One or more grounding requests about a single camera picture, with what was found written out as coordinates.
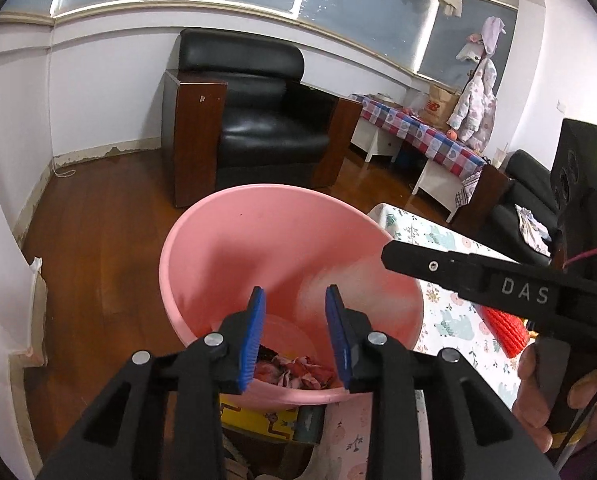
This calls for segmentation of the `right hand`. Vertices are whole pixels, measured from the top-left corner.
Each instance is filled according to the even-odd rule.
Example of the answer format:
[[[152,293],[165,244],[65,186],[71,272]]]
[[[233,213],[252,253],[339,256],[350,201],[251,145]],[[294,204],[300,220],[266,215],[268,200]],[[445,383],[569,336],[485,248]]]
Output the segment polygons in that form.
[[[538,389],[536,377],[535,344],[530,344],[521,354],[518,375],[521,379],[517,400],[512,405],[512,413],[519,419],[541,452],[547,452],[553,444],[553,436],[546,427],[550,408]],[[581,378],[571,388],[568,404],[572,410],[581,410],[597,392],[597,370]],[[577,450],[597,441],[597,402],[591,411],[585,436],[579,441]]]

